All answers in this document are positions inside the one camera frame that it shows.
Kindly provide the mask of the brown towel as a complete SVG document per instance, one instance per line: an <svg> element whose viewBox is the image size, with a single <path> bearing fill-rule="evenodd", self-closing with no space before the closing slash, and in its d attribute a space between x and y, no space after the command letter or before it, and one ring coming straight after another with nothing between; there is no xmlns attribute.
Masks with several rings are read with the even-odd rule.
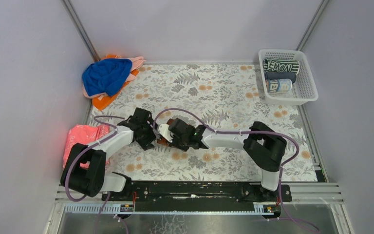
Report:
<svg viewBox="0 0 374 234"><path fill-rule="evenodd" d="M158 144L170 146L173 140L172 132L169 130L170 125L174 122L174 119L169 119L167 123L160 124L158 126L157 132L159 134Z"/></svg>

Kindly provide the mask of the orange blue rabbit towel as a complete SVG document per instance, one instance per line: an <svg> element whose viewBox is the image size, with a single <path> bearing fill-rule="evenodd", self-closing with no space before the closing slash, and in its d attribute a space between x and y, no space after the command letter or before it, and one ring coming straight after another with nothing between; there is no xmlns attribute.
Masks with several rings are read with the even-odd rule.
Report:
<svg viewBox="0 0 374 234"><path fill-rule="evenodd" d="M284 94L291 91L293 84L290 79L267 79L266 90L269 94Z"/></svg>

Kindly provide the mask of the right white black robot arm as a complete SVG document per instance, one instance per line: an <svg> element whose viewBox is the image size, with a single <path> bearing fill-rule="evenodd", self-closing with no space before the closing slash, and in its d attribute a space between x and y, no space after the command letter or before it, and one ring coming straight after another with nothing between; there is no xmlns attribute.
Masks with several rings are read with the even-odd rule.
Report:
<svg viewBox="0 0 374 234"><path fill-rule="evenodd" d="M230 148L244 150L262 170L261 186L275 191L279 186L280 164L287 141L262 122L255 121L249 133L239 130L211 130L194 127L177 118L170 124L161 124L158 133L168 146L188 149Z"/></svg>

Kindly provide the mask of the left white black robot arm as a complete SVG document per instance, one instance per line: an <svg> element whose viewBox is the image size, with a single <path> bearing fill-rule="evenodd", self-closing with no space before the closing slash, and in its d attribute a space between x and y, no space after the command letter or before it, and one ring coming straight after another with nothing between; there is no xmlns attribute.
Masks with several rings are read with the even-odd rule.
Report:
<svg viewBox="0 0 374 234"><path fill-rule="evenodd" d="M152 113L136 108L133 115L114 125L112 131L99 140L74 144L60 180L68 199L79 201L72 197L70 191L81 193L83 197L95 197L105 192L128 196L131 193L131 178L116 172L107 174L107 160L134 142L144 151L154 148L156 129Z"/></svg>

